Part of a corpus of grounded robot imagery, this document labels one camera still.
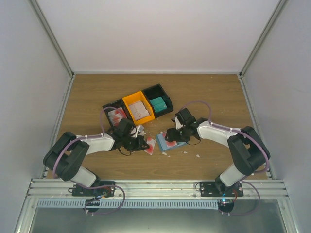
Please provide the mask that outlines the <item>red white card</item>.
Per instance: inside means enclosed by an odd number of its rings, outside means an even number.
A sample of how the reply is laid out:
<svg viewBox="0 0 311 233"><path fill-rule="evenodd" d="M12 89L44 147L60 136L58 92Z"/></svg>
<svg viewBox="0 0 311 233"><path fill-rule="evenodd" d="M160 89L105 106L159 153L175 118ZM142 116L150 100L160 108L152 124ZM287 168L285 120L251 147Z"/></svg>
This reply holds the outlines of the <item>red white card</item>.
<svg viewBox="0 0 311 233"><path fill-rule="evenodd" d="M147 145L149 146L148 148L146 148L144 151L149 154L149 155L153 155L153 151L155 149L155 145L156 145L156 140L151 138L151 137L147 137L147 141L146 141Z"/></svg>
<svg viewBox="0 0 311 233"><path fill-rule="evenodd" d="M166 133L163 133L162 134L162 137L163 137L163 147L165 149L170 149L170 148L173 148L173 147L177 146L177 142L176 141L169 142L169 141L165 140L165 136L166 136Z"/></svg>

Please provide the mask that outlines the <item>teal card holder wallet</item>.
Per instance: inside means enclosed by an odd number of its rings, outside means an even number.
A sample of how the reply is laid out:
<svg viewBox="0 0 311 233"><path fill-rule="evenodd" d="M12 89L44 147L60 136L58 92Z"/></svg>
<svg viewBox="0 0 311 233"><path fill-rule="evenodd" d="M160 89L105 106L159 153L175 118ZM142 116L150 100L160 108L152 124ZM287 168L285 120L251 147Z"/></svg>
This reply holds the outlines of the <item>teal card holder wallet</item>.
<svg viewBox="0 0 311 233"><path fill-rule="evenodd" d="M156 141L161 152L166 152L168 150L176 149L178 147L186 145L186 142L168 142L165 140L165 136L166 132L160 133L156 136Z"/></svg>

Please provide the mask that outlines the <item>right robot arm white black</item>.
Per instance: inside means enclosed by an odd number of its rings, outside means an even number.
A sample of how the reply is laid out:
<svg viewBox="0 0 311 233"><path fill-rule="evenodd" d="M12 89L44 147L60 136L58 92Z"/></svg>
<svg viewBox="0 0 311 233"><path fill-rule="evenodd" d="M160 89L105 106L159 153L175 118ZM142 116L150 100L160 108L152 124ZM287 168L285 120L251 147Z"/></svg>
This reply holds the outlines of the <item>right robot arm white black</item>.
<svg viewBox="0 0 311 233"><path fill-rule="evenodd" d="M174 128L166 132L167 142L188 143L193 136L197 140L214 141L229 148L233 164L215 179L215 191L225 197L232 192L233 185L265 166L269 168L270 153L254 128L230 128L213 123L210 119L196 119L187 108L175 114Z"/></svg>

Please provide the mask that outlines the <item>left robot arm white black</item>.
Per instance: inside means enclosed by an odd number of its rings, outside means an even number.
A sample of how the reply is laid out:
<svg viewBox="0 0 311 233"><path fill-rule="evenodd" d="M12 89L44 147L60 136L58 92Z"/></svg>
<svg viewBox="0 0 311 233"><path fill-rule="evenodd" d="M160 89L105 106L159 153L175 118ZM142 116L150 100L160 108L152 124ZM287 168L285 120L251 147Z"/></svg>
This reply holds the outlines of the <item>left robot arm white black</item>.
<svg viewBox="0 0 311 233"><path fill-rule="evenodd" d="M51 147L43 159L43 164L52 171L53 177L63 181L72 181L83 187L89 196L95 196L100 191L98 176L84 168L82 163L89 154L121 150L123 147L129 153L149 148L144 136L144 127L135 126L126 118L121 119L116 127L96 135L74 135L65 132Z"/></svg>

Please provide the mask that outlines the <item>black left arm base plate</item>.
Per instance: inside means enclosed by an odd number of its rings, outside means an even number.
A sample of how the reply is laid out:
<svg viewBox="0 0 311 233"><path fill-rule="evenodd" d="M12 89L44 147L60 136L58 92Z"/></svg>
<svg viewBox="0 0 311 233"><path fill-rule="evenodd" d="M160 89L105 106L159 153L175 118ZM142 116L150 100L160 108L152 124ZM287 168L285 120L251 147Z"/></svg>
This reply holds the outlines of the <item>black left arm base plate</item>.
<svg viewBox="0 0 311 233"><path fill-rule="evenodd" d="M115 192L115 187L113 187L116 183L114 181L100 181L98 184L94 184L93 187L97 186L105 186L100 189L85 189L79 185L73 185L73 187L68 189L68 192L75 197L113 197Z"/></svg>

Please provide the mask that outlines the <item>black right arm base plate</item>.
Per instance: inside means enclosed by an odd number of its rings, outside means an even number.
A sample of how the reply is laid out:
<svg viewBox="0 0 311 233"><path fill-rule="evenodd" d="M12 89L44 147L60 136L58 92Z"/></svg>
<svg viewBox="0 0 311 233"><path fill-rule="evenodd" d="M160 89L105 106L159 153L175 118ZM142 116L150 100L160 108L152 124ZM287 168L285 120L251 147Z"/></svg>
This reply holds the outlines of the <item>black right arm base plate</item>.
<svg viewBox="0 0 311 233"><path fill-rule="evenodd" d="M243 197L243 188L240 183L230 187L220 185L215 181L201 181L194 185L194 189L200 192L201 197Z"/></svg>

